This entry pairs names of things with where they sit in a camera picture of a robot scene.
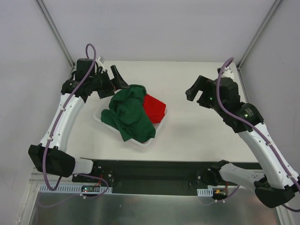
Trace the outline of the green t shirt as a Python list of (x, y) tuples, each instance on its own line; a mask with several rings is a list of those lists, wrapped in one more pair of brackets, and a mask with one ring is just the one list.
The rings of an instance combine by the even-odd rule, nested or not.
[(146, 88), (137, 84), (120, 90), (101, 112), (101, 121), (118, 130), (125, 142), (134, 139), (145, 143), (154, 138), (156, 129), (143, 108), (146, 94)]

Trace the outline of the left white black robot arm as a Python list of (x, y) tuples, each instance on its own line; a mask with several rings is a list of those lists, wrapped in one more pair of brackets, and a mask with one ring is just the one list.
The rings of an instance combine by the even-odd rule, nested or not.
[(71, 78), (62, 85), (59, 107), (48, 131), (38, 145), (29, 147), (28, 154), (39, 172), (66, 178), (83, 173), (88, 182), (99, 178), (99, 170), (93, 167), (91, 159), (75, 158), (66, 151), (72, 127), (87, 98), (93, 92), (97, 92), (99, 98), (110, 97), (128, 87), (116, 66), (110, 68), (113, 79), (101, 58), (77, 60)]

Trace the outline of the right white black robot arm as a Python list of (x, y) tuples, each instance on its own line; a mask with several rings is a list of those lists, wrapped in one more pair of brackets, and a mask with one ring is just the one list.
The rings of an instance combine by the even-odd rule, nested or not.
[(207, 185), (217, 186), (233, 182), (253, 191), (267, 207), (286, 207), (286, 203), (300, 190), (300, 176), (283, 158), (267, 130), (257, 108), (240, 100), (239, 88), (229, 77), (220, 82), (199, 76), (185, 94), (193, 101), (197, 93), (202, 94), (197, 103), (213, 109), (223, 122), (248, 145), (260, 164), (263, 173), (258, 174), (221, 160), (210, 170), (203, 172), (201, 180)]

